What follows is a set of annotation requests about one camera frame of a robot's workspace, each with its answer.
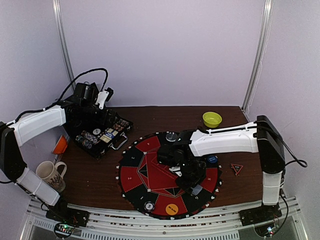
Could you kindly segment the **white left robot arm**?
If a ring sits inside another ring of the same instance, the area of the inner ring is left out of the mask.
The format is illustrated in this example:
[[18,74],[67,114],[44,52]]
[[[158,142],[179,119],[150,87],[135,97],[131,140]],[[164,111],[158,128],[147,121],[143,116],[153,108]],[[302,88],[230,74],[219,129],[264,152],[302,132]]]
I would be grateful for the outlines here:
[[27,116],[10,123],[0,124],[0,169],[9,182],[15,183],[49,206],[61,222],[72,218],[72,211],[59,202],[60,194],[30,170],[24,162],[20,147],[34,137],[76,121],[90,120],[106,124],[108,110],[105,103],[114,91],[98,90],[96,84],[78,83],[73,95],[58,100],[52,106],[33,110]]

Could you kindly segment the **black poker chip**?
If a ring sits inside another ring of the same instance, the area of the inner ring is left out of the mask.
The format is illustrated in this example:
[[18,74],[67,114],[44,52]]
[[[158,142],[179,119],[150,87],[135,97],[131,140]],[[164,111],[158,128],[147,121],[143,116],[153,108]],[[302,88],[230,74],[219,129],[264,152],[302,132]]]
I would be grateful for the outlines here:
[[143,207],[146,212],[152,212],[155,209],[155,204],[152,201],[146,201]]

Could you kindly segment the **grey playing card deck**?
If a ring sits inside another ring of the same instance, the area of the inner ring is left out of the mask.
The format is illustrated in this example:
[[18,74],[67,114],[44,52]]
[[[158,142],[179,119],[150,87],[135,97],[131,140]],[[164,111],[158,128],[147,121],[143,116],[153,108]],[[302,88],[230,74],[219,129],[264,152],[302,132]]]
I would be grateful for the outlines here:
[[199,184],[197,184],[195,187],[191,187],[191,195],[197,196],[201,191],[203,187]]

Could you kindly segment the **blue small blind button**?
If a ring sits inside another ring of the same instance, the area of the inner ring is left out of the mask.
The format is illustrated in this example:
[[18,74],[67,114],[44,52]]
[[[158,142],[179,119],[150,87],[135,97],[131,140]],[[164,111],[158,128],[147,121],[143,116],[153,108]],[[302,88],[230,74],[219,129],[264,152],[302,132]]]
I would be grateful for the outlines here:
[[212,164],[218,161],[218,157],[215,155],[209,155],[206,159],[209,163],[212,163]]

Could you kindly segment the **orange big blind button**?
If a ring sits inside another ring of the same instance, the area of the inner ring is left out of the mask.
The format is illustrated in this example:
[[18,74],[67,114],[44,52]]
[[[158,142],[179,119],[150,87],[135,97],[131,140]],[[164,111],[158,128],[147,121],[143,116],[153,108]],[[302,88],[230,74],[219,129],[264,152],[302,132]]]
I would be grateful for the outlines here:
[[174,203],[170,203],[165,207],[165,212],[170,216],[174,216],[179,212],[179,207]]

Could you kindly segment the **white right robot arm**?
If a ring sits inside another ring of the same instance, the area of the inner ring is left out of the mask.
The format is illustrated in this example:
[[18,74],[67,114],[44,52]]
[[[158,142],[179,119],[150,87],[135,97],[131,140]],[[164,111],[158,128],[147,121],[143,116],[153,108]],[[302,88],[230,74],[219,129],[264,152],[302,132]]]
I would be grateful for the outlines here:
[[259,220],[268,220],[279,201],[282,174],[285,169],[284,143],[267,116],[244,125],[168,133],[168,143],[157,151],[157,161],[169,166],[178,178],[176,184],[191,196],[197,196],[206,178],[205,158],[213,154],[258,153],[263,176],[262,206],[256,210]]

